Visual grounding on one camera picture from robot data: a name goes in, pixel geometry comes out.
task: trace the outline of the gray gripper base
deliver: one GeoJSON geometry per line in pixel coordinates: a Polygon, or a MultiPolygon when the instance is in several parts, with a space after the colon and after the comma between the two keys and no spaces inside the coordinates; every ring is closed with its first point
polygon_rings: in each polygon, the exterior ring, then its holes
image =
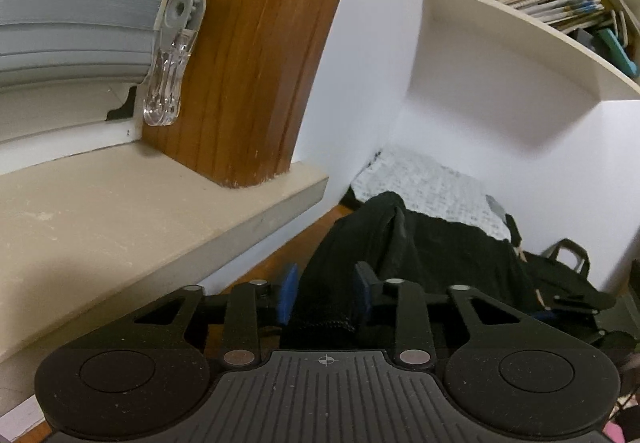
{"type": "MultiPolygon", "coordinates": [[[[478,398],[478,401],[490,401],[478,398]]],[[[81,440],[57,432],[48,443],[81,440]]],[[[433,376],[380,351],[274,351],[226,373],[190,417],[136,443],[513,443],[459,413],[433,376]]],[[[564,440],[606,443],[602,434],[564,440]]]]}

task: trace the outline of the pink object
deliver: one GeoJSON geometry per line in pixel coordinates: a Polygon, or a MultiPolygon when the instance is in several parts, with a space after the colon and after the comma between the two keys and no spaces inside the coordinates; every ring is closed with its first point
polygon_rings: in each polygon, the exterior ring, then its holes
{"type": "Polygon", "coordinates": [[[617,423],[609,421],[603,430],[605,436],[608,436],[614,443],[625,443],[625,435],[622,428],[617,423]]]}

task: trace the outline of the bag handle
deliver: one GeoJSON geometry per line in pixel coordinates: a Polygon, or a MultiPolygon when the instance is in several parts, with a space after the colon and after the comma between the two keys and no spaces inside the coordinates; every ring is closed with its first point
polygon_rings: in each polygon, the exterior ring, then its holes
{"type": "Polygon", "coordinates": [[[551,254],[547,259],[556,262],[558,260],[558,253],[560,253],[561,248],[568,249],[572,254],[582,260],[581,266],[578,265],[575,270],[578,271],[578,268],[580,268],[580,276],[586,279],[589,276],[589,269],[591,267],[591,262],[589,261],[589,254],[587,253],[587,251],[571,239],[562,239],[561,241],[558,241],[556,246],[554,246],[553,251],[551,251],[551,254]]]}

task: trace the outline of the wooden post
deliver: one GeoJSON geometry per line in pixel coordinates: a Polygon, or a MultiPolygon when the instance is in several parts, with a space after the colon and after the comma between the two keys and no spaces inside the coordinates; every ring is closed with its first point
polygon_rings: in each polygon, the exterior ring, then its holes
{"type": "Polygon", "coordinates": [[[180,116],[143,139],[224,186],[286,172],[338,2],[207,0],[180,116]]]}

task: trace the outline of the triangular cutout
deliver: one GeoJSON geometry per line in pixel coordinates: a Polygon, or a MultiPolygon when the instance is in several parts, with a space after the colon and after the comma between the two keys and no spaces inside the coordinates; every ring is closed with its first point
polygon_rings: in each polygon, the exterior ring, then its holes
{"type": "Polygon", "coordinates": [[[154,309],[146,315],[143,315],[142,317],[136,319],[135,324],[168,326],[174,321],[175,316],[178,314],[178,311],[180,311],[183,303],[183,298],[177,298],[175,300],[172,300],[171,302],[167,302],[159,308],[154,309]]]}
{"type": "Polygon", "coordinates": [[[518,324],[520,321],[514,315],[495,307],[480,298],[471,299],[471,306],[476,310],[480,322],[486,326],[496,326],[500,324],[518,324]]]}

